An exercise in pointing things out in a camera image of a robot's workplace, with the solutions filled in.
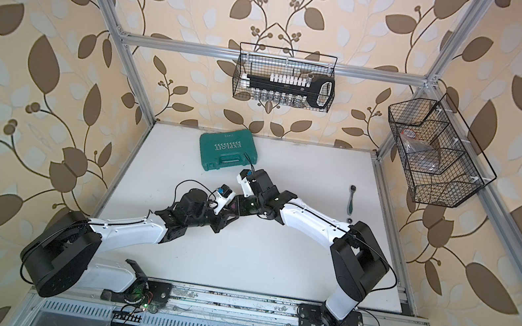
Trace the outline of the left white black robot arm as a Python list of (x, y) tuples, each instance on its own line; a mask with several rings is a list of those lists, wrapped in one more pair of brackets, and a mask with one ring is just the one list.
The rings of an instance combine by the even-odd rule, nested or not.
[(242, 198), (233, 192), (214, 200), (192, 189), (180, 201), (144, 218), (91, 219), (69, 212), (29, 243), (20, 254), (20, 276), (40, 297), (54, 297), (68, 289), (107, 289), (124, 293), (146, 275), (138, 262), (110, 260), (106, 254), (125, 247), (164, 244), (186, 234), (188, 228), (210, 227), (219, 232), (241, 215)]

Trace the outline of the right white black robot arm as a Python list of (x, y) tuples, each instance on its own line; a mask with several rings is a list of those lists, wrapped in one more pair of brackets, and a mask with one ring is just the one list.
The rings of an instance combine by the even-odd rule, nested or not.
[(244, 169), (237, 176), (243, 194), (241, 215), (257, 215), (290, 227), (330, 252), (337, 286), (320, 309), (322, 326), (345, 326), (346, 318), (393, 271), (371, 228), (347, 224), (311, 208), (290, 191), (279, 191), (265, 170)]

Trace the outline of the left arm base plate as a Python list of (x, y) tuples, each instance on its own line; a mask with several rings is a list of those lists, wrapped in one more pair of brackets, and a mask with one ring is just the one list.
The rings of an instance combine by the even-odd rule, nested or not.
[(130, 285), (121, 292), (104, 289), (100, 298), (104, 301), (135, 306), (151, 313), (164, 308), (170, 300), (173, 285), (148, 278), (138, 262), (133, 259), (127, 259), (125, 262), (132, 270), (133, 280)]

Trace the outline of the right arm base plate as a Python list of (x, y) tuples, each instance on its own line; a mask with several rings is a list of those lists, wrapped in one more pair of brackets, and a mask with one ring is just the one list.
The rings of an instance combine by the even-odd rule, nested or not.
[(300, 304), (296, 309), (298, 326), (364, 326), (362, 313), (352, 311), (344, 319), (336, 319), (325, 305)]

